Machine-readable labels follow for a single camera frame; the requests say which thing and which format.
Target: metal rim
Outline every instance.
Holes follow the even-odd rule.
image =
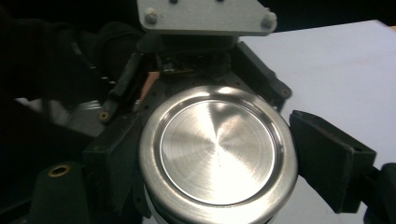
[[[262,188],[243,201],[230,204],[196,200],[173,183],[163,169],[159,141],[162,131],[177,111],[204,101],[234,101],[263,119],[276,144],[274,171]],[[297,178],[297,161],[290,130],[280,115],[264,100],[229,87],[205,86],[183,91],[163,103],[151,115],[140,144],[140,166],[150,196],[162,211],[186,222],[242,223],[269,220],[289,198]]]

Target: metal cylinder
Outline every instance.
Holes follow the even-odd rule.
[[[140,167],[151,210],[171,223],[267,223],[297,178],[281,116],[256,95],[215,86],[183,91],[154,111]]]

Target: metal lid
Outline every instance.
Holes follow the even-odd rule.
[[[297,177],[285,121],[261,98],[229,87],[183,91],[157,108],[140,165],[151,199],[185,222],[266,221]]]

